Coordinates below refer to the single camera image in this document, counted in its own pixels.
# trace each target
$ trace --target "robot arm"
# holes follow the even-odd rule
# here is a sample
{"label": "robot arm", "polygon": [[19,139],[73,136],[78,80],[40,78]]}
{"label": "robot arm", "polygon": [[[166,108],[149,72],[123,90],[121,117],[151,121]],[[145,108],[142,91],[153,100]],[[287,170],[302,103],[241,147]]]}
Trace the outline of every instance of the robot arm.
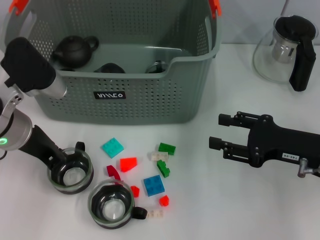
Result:
{"label": "robot arm", "polygon": [[210,137],[209,148],[223,150],[223,158],[260,168],[267,160],[300,165],[298,176],[320,177],[320,135],[287,129],[274,123],[270,115],[237,112],[234,117],[220,114],[219,125],[250,129],[247,146]]}
{"label": "robot arm", "polygon": [[21,150],[52,168],[65,155],[31,119],[16,109],[24,94],[45,94],[60,99],[67,93],[55,69],[28,42],[19,37],[0,51],[0,149]]}

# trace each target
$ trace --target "teal lego brick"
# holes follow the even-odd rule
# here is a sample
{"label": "teal lego brick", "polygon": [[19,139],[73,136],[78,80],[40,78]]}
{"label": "teal lego brick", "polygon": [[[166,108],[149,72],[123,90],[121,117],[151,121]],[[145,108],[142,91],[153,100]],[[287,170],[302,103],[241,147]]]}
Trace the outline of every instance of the teal lego brick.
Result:
{"label": "teal lego brick", "polygon": [[117,141],[112,138],[102,146],[103,151],[109,155],[110,158],[114,158],[116,155],[121,153],[125,148]]}

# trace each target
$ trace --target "green lego brick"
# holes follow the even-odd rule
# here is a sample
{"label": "green lego brick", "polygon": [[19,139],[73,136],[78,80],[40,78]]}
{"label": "green lego brick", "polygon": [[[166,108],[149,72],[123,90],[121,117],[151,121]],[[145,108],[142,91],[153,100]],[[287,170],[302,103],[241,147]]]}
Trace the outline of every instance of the green lego brick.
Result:
{"label": "green lego brick", "polygon": [[165,144],[165,143],[160,143],[159,145],[159,152],[167,152],[169,155],[174,155],[175,154],[175,150],[176,147],[169,145],[169,144]]}
{"label": "green lego brick", "polygon": [[164,178],[169,177],[170,169],[167,168],[166,163],[164,161],[157,161],[156,166],[158,167]]}

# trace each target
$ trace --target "glass cup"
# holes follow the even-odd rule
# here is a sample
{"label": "glass cup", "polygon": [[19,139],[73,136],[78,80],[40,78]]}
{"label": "glass cup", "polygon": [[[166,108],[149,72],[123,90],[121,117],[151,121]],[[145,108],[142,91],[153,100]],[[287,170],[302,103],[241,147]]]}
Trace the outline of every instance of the glass cup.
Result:
{"label": "glass cup", "polygon": [[66,161],[56,163],[48,168],[47,176],[51,184],[63,194],[77,194],[85,190],[94,177],[94,168],[90,157],[78,148],[62,150]]}
{"label": "glass cup", "polygon": [[88,210],[102,228],[118,229],[131,218],[145,219],[147,210],[135,206],[131,188],[123,181],[109,179],[100,182],[88,197]]}

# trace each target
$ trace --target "orange basket handle clip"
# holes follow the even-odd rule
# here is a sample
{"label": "orange basket handle clip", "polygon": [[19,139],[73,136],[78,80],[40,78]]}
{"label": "orange basket handle clip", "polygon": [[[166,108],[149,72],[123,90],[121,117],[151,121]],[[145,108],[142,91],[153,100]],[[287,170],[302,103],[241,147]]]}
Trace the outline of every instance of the orange basket handle clip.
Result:
{"label": "orange basket handle clip", "polygon": [[17,11],[15,11],[15,15],[20,15],[24,11],[28,2],[29,0],[13,0],[9,7],[9,13],[11,13],[14,7],[16,7]]}
{"label": "orange basket handle clip", "polygon": [[219,0],[209,0],[210,8],[211,8],[211,13],[212,13],[212,18],[216,18],[216,11],[218,13],[218,16],[220,17],[222,14],[221,6]]}

